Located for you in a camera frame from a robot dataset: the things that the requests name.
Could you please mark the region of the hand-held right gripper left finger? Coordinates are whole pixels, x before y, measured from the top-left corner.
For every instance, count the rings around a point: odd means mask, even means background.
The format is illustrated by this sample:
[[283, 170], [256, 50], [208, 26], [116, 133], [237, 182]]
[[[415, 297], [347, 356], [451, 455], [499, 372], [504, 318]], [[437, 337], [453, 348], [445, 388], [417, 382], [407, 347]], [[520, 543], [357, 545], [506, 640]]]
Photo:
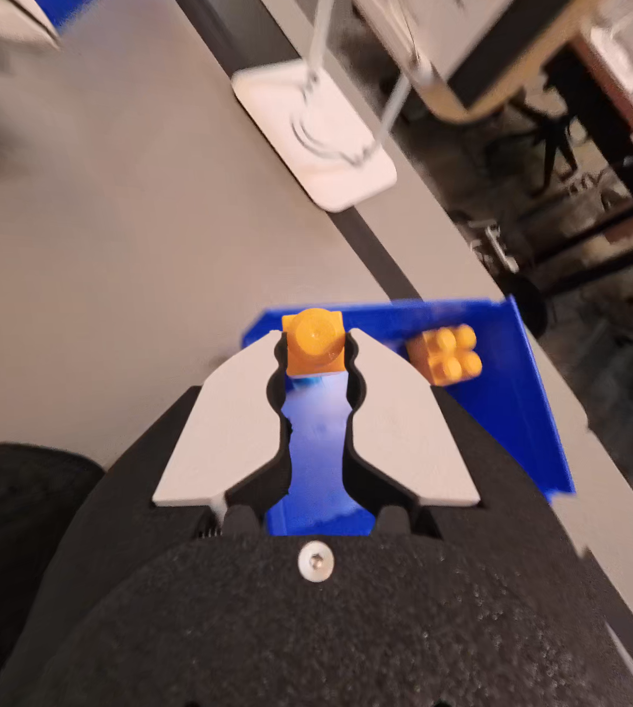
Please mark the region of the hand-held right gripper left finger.
[[222, 525], [235, 506], [262, 520], [287, 495], [286, 366], [286, 335], [271, 330], [209, 375], [154, 490], [155, 506], [205, 506]]

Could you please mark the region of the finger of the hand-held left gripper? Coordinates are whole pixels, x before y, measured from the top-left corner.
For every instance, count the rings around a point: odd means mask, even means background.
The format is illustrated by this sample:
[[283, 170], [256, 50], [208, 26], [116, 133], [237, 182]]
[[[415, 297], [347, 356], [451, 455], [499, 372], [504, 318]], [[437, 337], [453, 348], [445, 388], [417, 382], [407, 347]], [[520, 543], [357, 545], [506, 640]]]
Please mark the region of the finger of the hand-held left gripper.
[[36, 1], [0, 1], [0, 47], [59, 46], [59, 34]]

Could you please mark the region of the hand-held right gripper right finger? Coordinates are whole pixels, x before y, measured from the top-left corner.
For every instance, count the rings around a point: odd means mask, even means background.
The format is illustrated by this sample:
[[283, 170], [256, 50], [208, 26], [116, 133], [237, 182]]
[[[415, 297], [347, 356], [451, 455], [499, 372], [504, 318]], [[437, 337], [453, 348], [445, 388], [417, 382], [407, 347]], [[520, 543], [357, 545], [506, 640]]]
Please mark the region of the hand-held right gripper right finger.
[[349, 495], [368, 510], [477, 506], [479, 491], [425, 377], [358, 328], [347, 333], [345, 363]]

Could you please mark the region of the blue plastic bin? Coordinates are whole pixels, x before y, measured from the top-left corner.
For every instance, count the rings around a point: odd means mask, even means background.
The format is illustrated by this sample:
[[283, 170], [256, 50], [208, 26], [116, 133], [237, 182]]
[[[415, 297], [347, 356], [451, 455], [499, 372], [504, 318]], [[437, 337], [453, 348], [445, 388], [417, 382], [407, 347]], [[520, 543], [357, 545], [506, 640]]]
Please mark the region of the blue plastic bin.
[[[448, 388], [450, 396], [522, 467], [546, 501], [575, 486], [523, 321], [512, 298], [393, 300], [388, 303], [309, 303], [268, 308], [244, 333], [242, 347], [282, 316], [311, 307], [339, 310], [354, 327], [407, 358], [405, 340], [420, 331], [468, 324], [477, 336], [483, 372]], [[343, 487], [347, 373], [324, 387], [286, 391], [283, 413], [292, 425], [293, 466], [288, 494], [266, 514], [268, 535], [366, 535], [374, 516]]]
[[61, 32], [94, 1], [36, 1], [36, 3], [56, 31]]

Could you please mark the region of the yellow single-stud toy block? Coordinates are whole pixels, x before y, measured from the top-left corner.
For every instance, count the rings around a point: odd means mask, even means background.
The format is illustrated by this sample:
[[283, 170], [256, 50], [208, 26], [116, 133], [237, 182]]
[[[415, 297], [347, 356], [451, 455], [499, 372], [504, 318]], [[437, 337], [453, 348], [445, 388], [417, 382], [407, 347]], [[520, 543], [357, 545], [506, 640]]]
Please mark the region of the yellow single-stud toy block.
[[311, 307], [282, 316], [287, 342], [286, 374], [291, 378], [346, 371], [346, 329], [339, 310]]

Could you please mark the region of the white power strip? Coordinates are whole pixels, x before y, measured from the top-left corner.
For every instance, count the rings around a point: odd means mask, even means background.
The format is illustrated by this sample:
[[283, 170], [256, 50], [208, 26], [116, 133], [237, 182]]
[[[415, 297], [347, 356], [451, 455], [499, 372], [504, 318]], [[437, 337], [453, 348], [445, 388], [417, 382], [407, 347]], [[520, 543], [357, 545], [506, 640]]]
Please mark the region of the white power strip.
[[520, 267], [501, 237], [501, 229], [494, 219], [467, 221], [466, 226], [473, 234], [469, 243], [470, 250], [492, 277], [516, 275]]

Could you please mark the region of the black pad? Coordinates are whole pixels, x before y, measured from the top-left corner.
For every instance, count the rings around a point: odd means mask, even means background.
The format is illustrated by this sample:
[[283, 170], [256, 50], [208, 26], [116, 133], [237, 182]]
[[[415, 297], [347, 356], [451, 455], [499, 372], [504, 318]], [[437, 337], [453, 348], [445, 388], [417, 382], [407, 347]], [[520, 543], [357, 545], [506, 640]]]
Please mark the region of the black pad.
[[61, 538], [104, 473], [81, 455], [0, 443], [0, 670]]

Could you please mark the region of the printed instruction sheet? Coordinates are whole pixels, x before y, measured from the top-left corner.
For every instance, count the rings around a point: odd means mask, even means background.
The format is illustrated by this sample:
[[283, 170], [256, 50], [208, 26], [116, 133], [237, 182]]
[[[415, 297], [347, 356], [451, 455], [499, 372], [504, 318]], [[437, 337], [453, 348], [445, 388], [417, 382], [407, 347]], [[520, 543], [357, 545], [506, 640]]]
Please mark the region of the printed instruction sheet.
[[512, 1], [355, 1], [390, 57], [419, 84], [453, 75]]

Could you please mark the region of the small clear stand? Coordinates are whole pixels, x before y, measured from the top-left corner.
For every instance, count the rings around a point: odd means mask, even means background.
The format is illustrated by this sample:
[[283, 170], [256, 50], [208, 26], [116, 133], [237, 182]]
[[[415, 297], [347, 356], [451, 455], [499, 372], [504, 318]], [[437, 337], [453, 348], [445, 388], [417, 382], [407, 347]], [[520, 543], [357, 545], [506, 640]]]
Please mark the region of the small clear stand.
[[633, 46], [628, 34], [633, 30], [633, 10], [614, 21], [594, 24], [589, 42], [623, 90], [633, 94]]

